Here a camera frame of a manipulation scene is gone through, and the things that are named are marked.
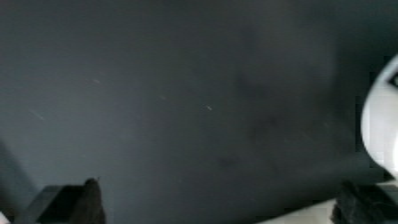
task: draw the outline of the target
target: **dark surface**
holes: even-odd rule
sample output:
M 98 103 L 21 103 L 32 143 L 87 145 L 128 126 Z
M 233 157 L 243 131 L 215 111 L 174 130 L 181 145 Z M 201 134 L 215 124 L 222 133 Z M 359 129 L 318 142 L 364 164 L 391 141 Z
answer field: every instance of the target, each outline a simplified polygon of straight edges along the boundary
M 384 179 L 355 114 L 396 1 L 0 4 L 0 139 L 32 189 L 99 177 L 110 224 L 251 223 Z
M 12 221 L 34 200 L 37 189 L 5 145 L 0 141 L 0 211 Z

